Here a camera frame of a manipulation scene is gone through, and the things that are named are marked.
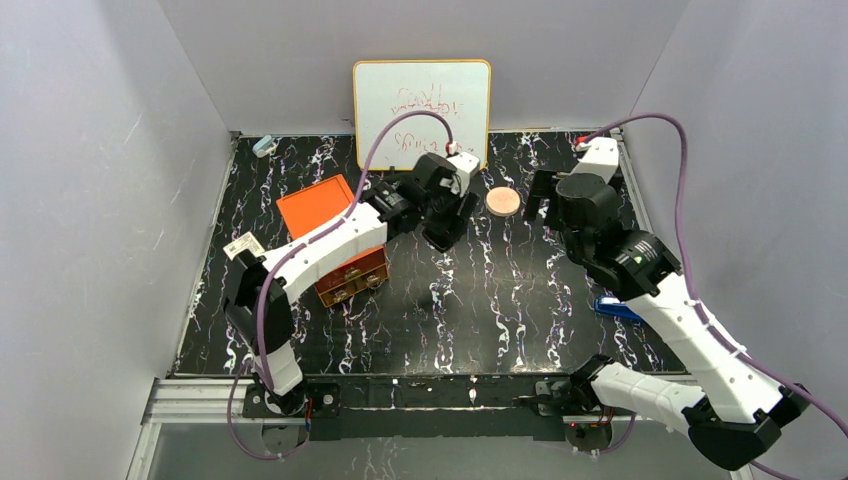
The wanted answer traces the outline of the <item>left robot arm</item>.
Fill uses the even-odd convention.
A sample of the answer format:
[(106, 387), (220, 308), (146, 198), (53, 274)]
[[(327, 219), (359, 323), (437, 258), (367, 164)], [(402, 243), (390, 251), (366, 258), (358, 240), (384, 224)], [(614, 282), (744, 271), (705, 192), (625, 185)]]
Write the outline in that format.
[(246, 342), (260, 384), (284, 396), (303, 380), (291, 339), (292, 303), (354, 256), (420, 229), (430, 246), (450, 250), (466, 233), (479, 196), (471, 180), (479, 158), (461, 152), (422, 155), (413, 170), (364, 190), (342, 213), (304, 237), (230, 257), (223, 312)]

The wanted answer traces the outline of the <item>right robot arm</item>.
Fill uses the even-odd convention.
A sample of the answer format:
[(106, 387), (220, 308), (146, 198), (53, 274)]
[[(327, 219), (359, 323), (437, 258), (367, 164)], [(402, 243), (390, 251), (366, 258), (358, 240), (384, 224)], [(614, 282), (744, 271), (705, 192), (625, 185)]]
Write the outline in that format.
[(624, 227), (612, 183), (617, 142), (599, 137), (579, 148), (572, 170), (534, 173), (524, 218), (533, 221), (545, 208), (545, 225), (568, 258), (658, 333), (694, 383), (669, 382), (595, 355), (566, 379), (539, 383), (528, 404), (545, 415), (624, 409), (685, 435), (723, 469), (743, 467), (807, 409), (804, 391), (750, 367), (744, 346), (690, 295), (673, 253), (653, 234)]

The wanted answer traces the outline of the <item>orange drawer organizer box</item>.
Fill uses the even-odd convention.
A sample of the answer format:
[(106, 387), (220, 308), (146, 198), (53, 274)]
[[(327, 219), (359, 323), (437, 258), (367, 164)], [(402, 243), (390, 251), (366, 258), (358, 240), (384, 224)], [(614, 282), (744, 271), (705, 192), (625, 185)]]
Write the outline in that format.
[(289, 301), (313, 288), (330, 307), (388, 280), (386, 227), (366, 203), (346, 216), (353, 199), (348, 182), (338, 174), (277, 201), (292, 241), (267, 251), (263, 265), (272, 269), (285, 261), (275, 278)]

